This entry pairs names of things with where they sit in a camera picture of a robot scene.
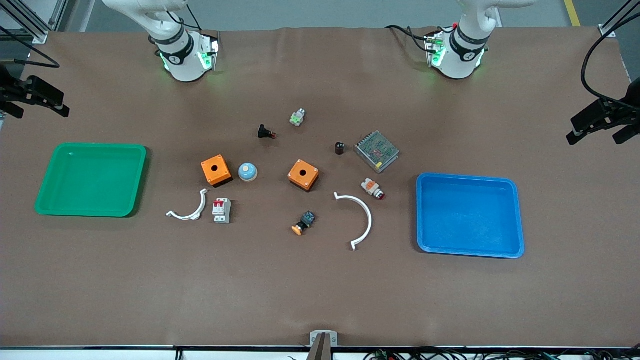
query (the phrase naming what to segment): white curved plastic part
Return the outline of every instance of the white curved plastic part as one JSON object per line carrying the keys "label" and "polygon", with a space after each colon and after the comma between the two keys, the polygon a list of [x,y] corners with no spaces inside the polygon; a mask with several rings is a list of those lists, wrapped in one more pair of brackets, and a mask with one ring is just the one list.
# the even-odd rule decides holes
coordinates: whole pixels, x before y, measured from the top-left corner
{"label": "white curved plastic part", "polygon": [[353,249],[353,251],[356,250],[356,245],[358,245],[359,243],[362,242],[362,240],[364,240],[367,235],[369,235],[369,231],[371,231],[371,225],[373,225],[373,217],[371,216],[371,211],[369,210],[369,208],[367,207],[367,204],[364,203],[364,201],[358,199],[355,196],[349,196],[349,195],[341,195],[338,196],[338,193],[333,193],[333,196],[335,197],[335,200],[342,200],[342,199],[346,199],[346,200],[351,200],[355,203],[357,203],[358,205],[360,205],[364,211],[367,213],[367,219],[369,221],[369,225],[367,226],[367,230],[364,232],[364,234],[362,234],[361,237],[353,240],[351,242],[351,248]]}
{"label": "white curved plastic part", "polygon": [[200,190],[200,206],[193,214],[189,215],[188,217],[182,217],[174,213],[173,211],[169,211],[166,216],[174,217],[180,220],[198,220],[200,218],[200,214],[202,214],[202,211],[204,210],[204,206],[207,204],[207,197],[204,195],[207,193],[207,191],[207,189]]}

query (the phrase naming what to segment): orange box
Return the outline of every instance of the orange box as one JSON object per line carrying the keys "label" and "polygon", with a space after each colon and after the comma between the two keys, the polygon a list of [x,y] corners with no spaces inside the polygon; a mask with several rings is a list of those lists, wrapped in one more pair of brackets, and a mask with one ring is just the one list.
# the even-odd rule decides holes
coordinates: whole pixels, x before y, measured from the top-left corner
{"label": "orange box", "polygon": [[214,188],[222,186],[234,179],[231,176],[231,172],[227,167],[227,162],[222,155],[203,161],[201,165],[202,171],[204,171],[204,176],[207,178],[207,182]]}
{"label": "orange box", "polygon": [[310,192],[311,187],[313,187],[316,180],[318,180],[318,175],[320,175],[320,171],[318,171],[316,167],[302,160],[298,160],[289,172],[289,181],[302,190]]}

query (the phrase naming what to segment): white connector with orange part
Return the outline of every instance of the white connector with orange part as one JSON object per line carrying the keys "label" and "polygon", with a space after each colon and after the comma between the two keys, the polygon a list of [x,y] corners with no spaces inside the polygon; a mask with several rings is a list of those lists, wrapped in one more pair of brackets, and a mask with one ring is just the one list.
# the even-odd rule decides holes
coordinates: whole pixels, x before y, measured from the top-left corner
{"label": "white connector with orange part", "polygon": [[360,184],[364,191],[366,191],[369,195],[375,197],[378,200],[382,200],[385,198],[385,193],[380,190],[380,185],[375,181],[367,178],[364,183]]}

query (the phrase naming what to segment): brown table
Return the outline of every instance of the brown table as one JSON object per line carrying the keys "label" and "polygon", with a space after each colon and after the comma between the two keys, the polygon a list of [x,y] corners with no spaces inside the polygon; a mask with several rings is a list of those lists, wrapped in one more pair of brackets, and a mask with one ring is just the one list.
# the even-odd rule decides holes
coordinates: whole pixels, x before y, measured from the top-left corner
{"label": "brown table", "polygon": [[[297,345],[318,328],[343,345],[634,345],[640,336],[640,139],[612,132],[571,147],[569,119],[594,100],[579,69],[593,28],[498,29],[482,67],[445,79],[405,37],[383,29],[222,34],[220,70],[174,81],[147,35],[52,34],[62,68],[28,69],[65,92],[71,116],[40,108],[0,133],[3,345]],[[589,81],[621,97],[618,45]],[[300,107],[300,128],[288,123]],[[256,137],[264,123],[277,140]],[[382,175],[337,141],[380,130],[402,155]],[[130,218],[33,210],[62,142],[140,143],[150,166]],[[253,183],[211,190],[200,162],[251,161]],[[311,193],[287,181],[298,159],[321,171]],[[520,259],[425,254],[415,244],[422,172],[508,177],[518,185]],[[375,178],[387,193],[360,189]],[[362,209],[332,193],[356,195]],[[211,201],[233,201],[232,224]],[[291,230],[317,214],[304,237]]]}

